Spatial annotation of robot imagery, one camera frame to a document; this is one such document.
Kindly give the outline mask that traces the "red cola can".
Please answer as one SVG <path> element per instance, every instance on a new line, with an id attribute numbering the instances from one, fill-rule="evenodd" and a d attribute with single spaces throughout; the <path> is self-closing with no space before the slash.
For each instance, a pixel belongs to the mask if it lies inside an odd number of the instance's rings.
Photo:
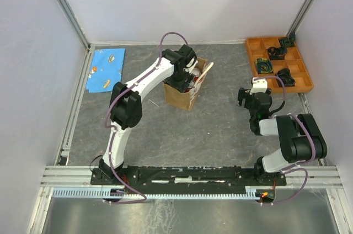
<path id="1" fill-rule="evenodd" d="M 195 77 L 199 77 L 201 75 L 201 71 L 198 70 L 197 68 L 193 69 L 192 70 L 192 74 L 195 76 Z"/>
<path id="2" fill-rule="evenodd" d="M 198 80 L 198 77 L 195 77 L 190 83 L 188 88 L 186 89 L 186 92 L 189 92 L 192 88 L 194 88 L 196 81 Z"/>

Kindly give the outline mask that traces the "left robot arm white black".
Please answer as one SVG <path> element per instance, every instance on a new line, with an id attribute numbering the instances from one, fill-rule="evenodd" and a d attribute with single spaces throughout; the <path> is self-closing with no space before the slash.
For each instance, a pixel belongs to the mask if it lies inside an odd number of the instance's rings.
<path id="1" fill-rule="evenodd" d="M 99 161 L 99 169 L 109 184 L 122 178 L 124 152 L 132 129 L 142 118 L 142 101 L 161 82 L 184 93 L 194 79 L 191 71 L 197 65 L 192 47 L 163 50 L 161 56 L 139 76 L 123 84 L 117 82 L 111 94 L 104 125 L 111 130 L 107 149 Z"/>

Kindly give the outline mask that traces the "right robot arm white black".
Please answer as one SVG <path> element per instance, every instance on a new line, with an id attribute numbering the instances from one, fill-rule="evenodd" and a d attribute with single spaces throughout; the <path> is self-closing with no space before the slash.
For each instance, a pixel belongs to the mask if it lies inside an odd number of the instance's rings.
<path id="1" fill-rule="evenodd" d="M 249 126 L 255 135 L 276 136 L 280 145 L 274 153 L 258 158 L 252 169 L 237 169 L 236 177 L 239 180 L 250 185 L 284 186 L 286 172 L 327 156 L 327 144 L 313 115 L 275 116 L 285 102 L 279 108 L 270 110 L 270 89 L 255 92 L 240 88 L 238 104 L 249 110 Z"/>

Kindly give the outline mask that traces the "green yellow rolled sock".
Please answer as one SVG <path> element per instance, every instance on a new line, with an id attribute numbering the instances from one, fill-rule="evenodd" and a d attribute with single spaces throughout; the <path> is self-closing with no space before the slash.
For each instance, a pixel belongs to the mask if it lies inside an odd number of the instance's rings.
<path id="1" fill-rule="evenodd" d="M 273 65 L 271 61 L 267 58 L 258 58 L 255 61 L 255 67 L 258 74 L 271 74 L 273 73 Z"/>

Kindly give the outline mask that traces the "dark rolled sock front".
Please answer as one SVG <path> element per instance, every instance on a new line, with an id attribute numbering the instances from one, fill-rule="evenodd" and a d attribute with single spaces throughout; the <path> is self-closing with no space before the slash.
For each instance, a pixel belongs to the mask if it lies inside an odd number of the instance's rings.
<path id="1" fill-rule="evenodd" d="M 283 68 L 279 70 L 276 74 L 278 78 L 281 80 L 277 80 L 279 86 L 281 87 L 283 83 L 285 87 L 294 87 L 295 86 L 295 79 L 292 77 L 290 69 L 289 68 Z"/>

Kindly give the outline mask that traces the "black rolled sock centre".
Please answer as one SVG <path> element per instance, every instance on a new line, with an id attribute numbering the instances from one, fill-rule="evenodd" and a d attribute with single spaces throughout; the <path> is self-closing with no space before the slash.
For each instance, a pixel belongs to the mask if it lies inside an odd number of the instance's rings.
<path id="1" fill-rule="evenodd" d="M 270 47 L 267 49 L 270 60 L 284 60 L 287 54 L 286 47 Z"/>

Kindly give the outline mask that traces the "orange wooden divided tray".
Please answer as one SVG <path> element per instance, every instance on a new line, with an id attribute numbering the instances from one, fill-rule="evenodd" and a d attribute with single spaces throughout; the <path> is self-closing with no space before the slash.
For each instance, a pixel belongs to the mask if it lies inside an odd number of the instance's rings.
<path id="1" fill-rule="evenodd" d="M 268 48 L 280 47 L 280 39 L 282 37 L 254 37 L 245 40 L 245 47 L 248 54 L 249 64 L 253 77 L 268 77 L 278 73 L 279 70 L 288 68 L 292 78 L 295 80 L 293 87 L 286 87 L 287 93 L 307 93 L 313 88 L 313 82 L 307 71 L 303 58 L 294 43 L 293 47 L 287 49 L 287 54 L 283 60 L 273 60 L 271 73 L 258 73 L 256 67 L 257 59 L 269 59 Z"/>

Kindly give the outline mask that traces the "dark green sock rear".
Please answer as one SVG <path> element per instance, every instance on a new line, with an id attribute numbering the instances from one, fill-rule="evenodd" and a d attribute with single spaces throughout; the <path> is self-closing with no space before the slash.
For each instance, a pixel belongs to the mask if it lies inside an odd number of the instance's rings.
<path id="1" fill-rule="evenodd" d="M 289 35 L 285 38 L 279 38 L 279 43 L 281 47 L 294 47 L 296 41 L 296 34 L 294 31 L 290 32 Z"/>

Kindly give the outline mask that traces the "blue patterned cloth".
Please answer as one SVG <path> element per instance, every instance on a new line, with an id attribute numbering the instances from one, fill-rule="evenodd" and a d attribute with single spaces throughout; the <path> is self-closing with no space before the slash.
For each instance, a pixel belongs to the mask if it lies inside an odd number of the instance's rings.
<path id="1" fill-rule="evenodd" d="M 124 48 L 95 50 L 85 89 L 89 93 L 111 92 L 122 79 L 124 58 Z"/>

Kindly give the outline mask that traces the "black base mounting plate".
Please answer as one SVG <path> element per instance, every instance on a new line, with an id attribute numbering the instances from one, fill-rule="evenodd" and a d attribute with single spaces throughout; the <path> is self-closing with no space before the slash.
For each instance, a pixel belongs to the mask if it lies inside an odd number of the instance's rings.
<path id="1" fill-rule="evenodd" d="M 116 171 L 129 186 L 144 195 L 244 194 L 246 187 L 286 186 L 281 173 L 232 167 L 138 167 Z"/>

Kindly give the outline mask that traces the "aluminium frame rail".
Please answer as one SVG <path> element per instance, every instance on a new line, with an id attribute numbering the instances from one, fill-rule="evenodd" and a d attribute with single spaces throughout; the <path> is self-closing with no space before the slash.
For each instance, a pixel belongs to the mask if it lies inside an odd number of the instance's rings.
<path id="1" fill-rule="evenodd" d="M 341 189 L 343 187 L 335 166 L 305 166 L 308 172 L 307 189 Z M 91 171 L 87 166 L 47 166 L 41 179 L 41 187 L 91 187 Z M 298 189 L 304 181 L 304 172 L 286 176 L 286 185 L 277 189 Z"/>

